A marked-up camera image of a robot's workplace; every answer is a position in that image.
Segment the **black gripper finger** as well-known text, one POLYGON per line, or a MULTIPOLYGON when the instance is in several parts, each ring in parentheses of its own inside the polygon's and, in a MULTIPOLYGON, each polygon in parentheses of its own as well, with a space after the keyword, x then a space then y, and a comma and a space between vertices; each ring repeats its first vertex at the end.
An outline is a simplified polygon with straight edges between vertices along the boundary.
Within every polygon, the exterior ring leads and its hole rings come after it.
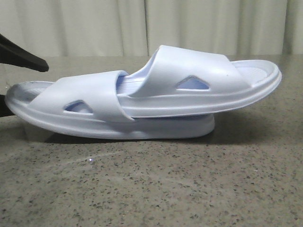
POLYGON ((0 35, 0 62, 39 72, 49 70, 49 66, 44 59, 24 50, 3 35, 0 35))

